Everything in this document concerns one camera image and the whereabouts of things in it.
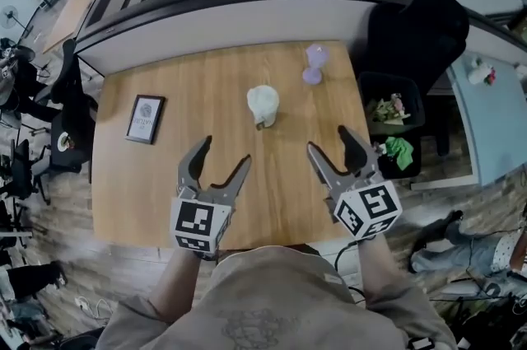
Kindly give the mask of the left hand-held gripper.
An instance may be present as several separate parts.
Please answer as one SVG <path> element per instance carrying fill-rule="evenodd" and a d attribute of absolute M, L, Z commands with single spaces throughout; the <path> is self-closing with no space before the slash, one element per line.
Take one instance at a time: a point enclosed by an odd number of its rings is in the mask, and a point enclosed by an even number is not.
<path fill-rule="evenodd" d="M 170 238 L 174 247 L 200 259 L 216 259 L 222 237 L 231 224 L 236 198 L 249 174 L 251 156 L 243 157 L 222 184 L 210 184 L 201 193 L 199 179 L 210 150 L 212 135 L 196 142 L 177 168 L 177 197 L 170 207 Z"/>

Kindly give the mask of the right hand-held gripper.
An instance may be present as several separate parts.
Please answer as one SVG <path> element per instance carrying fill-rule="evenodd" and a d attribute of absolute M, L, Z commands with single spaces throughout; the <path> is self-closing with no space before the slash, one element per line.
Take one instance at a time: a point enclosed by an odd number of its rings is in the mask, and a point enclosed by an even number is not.
<path fill-rule="evenodd" d="M 319 181 L 330 196 L 338 196 L 331 214 L 354 240 L 368 240 L 388 231 L 403 212 L 394 183 L 384 180 L 359 189 L 346 191 L 354 176 L 373 176 L 379 173 L 378 155 L 371 144 L 358 132 L 338 126 L 344 145 L 344 166 L 337 170 L 324 151 L 313 142 L 307 143 L 307 156 Z"/>

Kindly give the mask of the person's right forearm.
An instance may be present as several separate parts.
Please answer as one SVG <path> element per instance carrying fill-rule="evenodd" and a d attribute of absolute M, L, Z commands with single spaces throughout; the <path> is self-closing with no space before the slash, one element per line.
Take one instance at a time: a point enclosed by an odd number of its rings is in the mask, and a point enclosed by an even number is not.
<path fill-rule="evenodd" d="M 358 244 L 366 307 L 388 286 L 404 278 L 383 234 Z"/>

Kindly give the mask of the person's left forearm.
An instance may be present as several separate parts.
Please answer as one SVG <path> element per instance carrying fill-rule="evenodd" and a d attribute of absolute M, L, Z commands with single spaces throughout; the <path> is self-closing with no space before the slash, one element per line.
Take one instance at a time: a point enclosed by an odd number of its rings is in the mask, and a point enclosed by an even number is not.
<path fill-rule="evenodd" d="M 175 250 L 149 297 L 161 320 L 174 323 L 193 304 L 201 259 L 188 250 Z"/>

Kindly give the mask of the green cloth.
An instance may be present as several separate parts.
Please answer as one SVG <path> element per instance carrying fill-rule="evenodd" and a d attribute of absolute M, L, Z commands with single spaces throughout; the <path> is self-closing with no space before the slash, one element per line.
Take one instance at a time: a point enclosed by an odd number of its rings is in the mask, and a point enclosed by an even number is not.
<path fill-rule="evenodd" d="M 406 170 L 413 163 L 413 145 L 404 138 L 387 137 L 386 155 L 395 160 L 400 170 Z"/>

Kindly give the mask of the discarded flower scraps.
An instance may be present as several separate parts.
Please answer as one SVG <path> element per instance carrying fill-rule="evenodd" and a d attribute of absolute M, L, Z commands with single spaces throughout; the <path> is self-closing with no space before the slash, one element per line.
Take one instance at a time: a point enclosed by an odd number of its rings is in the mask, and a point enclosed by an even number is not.
<path fill-rule="evenodd" d="M 410 116 L 399 93 L 391 94 L 388 100 L 371 100 L 366 105 L 366 118 L 371 122 L 403 125 L 404 120 Z"/>

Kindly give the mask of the black square bin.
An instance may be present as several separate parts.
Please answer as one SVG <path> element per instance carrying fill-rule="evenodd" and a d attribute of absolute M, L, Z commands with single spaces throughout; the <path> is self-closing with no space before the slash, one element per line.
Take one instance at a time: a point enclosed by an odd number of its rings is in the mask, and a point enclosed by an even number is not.
<path fill-rule="evenodd" d="M 421 94 L 413 80 L 381 72 L 363 72 L 357 82 L 371 136 L 397 136 L 421 128 L 425 124 Z M 381 100 L 389 104 L 393 94 L 400 94 L 404 113 L 409 116 L 403 119 L 401 124 L 387 124 L 379 119 L 375 120 L 375 107 Z"/>

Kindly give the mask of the purple hourglass-shaped ornament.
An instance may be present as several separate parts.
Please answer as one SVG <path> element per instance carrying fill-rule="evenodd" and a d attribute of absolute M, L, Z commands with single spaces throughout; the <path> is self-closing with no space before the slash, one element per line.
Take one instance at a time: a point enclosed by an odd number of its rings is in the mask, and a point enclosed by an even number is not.
<path fill-rule="evenodd" d="M 318 85 L 322 82 L 322 69 L 329 59 L 329 52 L 322 44 L 311 44 L 306 50 L 307 68 L 302 73 L 304 82 Z"/>

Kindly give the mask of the person's grey shirt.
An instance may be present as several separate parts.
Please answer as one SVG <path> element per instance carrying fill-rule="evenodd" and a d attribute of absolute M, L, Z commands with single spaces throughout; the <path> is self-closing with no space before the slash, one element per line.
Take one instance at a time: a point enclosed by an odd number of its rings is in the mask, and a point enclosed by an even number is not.
<path fill-rule="evenodd" d="M 359 306 L 326 260 L 282 246 L 233 254 L 174 323 L 149 299 L 121 302 L 96 350 L 457 350 L 406 275 Z"/>

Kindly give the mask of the black high-back office chair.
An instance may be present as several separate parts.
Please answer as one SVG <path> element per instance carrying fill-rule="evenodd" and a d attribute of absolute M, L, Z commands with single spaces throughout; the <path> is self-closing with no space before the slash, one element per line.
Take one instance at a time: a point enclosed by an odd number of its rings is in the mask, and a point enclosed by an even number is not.
<path fill-rule="evenodd" d="M 429 94 L 465 51 L 468 34 L 468 14 L 456 0 L 410 0 L 406 6 L 380 3 L 368 20 L 359 76 L 381 72 L 413 80 L 426 116 L 420 129 L 435 137 L 439 156 L 450 151 L 447 111 Z"/>

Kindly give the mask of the light blue table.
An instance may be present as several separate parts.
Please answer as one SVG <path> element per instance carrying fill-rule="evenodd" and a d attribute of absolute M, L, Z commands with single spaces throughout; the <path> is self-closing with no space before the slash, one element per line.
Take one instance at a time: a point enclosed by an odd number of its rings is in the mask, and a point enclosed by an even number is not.
<path fill-rule="evenodd" d="M 527 100 L 514 67 L 482 57 L 496 79 L 473 84 L 469 74 L 478 56 L 463 53 L 447 69 L 469 144 L 473 176 L 486 186 L 527 164 Z"/>

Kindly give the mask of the black slim office chair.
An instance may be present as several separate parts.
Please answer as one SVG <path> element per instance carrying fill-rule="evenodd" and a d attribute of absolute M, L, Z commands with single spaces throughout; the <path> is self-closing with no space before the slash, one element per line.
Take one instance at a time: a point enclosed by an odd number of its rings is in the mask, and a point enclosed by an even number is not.
<path fill-rule="evenodd" d="M 49 154 L 44 156 L 43 172 L 50 175 L 78 174 L 91 164 L 98 104 L 82 86 L 76 43 L 63 43 L 63 66 L 53 84 L 34 98 L 37 104 L 51 101 L 62 108 L 51 122 Z"/>

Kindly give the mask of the black mesh office chair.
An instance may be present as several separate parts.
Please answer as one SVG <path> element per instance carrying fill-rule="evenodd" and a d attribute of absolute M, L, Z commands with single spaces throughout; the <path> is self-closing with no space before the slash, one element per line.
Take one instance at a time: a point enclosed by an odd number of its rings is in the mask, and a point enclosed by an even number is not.
<path fill-rule="evenodd" d="M 0 197 L 6 195 L 24 200 L 32 194 L 40 193 L 44 202 L 50 205 L 50 199 L 44 194 L 41 175 L 34 175 L 31 171 L 35 164 L 44 161 L 44 154 L 48 149 L 49 146 L 44 146 L 39 157 L 31 160 L 29 142 L 24 140 L 16 146 L 15 141 L 11 140 L 11 164 L 7 169 L 11 180 L 0 187 Z"/>

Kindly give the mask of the black standing fan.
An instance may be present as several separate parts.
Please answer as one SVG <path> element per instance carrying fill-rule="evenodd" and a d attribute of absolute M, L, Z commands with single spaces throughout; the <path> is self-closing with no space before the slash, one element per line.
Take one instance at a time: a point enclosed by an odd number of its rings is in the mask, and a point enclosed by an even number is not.
<path fill-rule="evenodd" d="M 11 5 L 7 5 L 0 10 L 0 26 L 7 30 L 14 26 L 19 26 L 22 28 L 22 37 L 27 37 L 33 29 L 33 26 L 21 23 L 18 10 Z"/>

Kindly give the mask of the black picture frame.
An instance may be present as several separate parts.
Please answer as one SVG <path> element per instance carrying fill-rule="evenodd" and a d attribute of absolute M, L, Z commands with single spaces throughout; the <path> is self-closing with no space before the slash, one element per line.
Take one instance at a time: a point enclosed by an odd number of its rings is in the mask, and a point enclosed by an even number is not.
<path fill-rule="evenodd" d="M 133 103 L 125 139 L 152 145 L 166 98 L 163 96 L 137 95 Z"/>

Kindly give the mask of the grey partition with black rail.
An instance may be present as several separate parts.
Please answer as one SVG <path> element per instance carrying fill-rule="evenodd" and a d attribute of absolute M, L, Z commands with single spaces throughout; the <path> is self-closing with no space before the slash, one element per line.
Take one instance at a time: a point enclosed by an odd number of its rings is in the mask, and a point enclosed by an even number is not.
<path fill-rule="evenodd" d="M 147 0 L 114 14 L 96 0 L 77 34 L 76 53 L 98 73 L 187 54 L 254 44 L 366 42 L 374 6 L 415 0 Z"/>

